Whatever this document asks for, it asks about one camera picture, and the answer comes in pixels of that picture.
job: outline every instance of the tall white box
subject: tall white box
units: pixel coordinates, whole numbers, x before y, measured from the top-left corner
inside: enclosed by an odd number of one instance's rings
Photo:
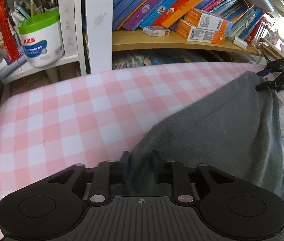
[[[74,0],[59,0],[59,11],[65,55],[76,55]]]

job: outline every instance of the green lid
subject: green lid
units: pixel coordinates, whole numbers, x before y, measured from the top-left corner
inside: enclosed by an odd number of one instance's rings
[[[49,11],[34,15],[24,20],[18,27],[19,34],[27,34],[44,29],[60,20],[60,14],[57,11]]]

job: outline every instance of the ironing board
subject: ironing board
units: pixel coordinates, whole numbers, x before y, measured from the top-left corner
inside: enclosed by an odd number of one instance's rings
[[[150,128],[262,65],[182,63],[87,75],[0,107],[0,200],[75,163],[117,160]],[[284,91],[279,94],[284,138]]]

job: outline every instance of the purple book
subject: purple book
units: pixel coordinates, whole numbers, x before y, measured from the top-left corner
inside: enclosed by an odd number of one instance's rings
[[[160,0],[147,0],[124,24],[123,27],[130,31],[136,23]]]

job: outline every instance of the stain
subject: stain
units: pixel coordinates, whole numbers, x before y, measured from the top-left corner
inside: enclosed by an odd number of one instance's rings
[[[104,22],[105,16],[107,16],[107,13],[100,14],[98,17],[94,20],[94,28],[98,25],[101,25],[102,22]]]

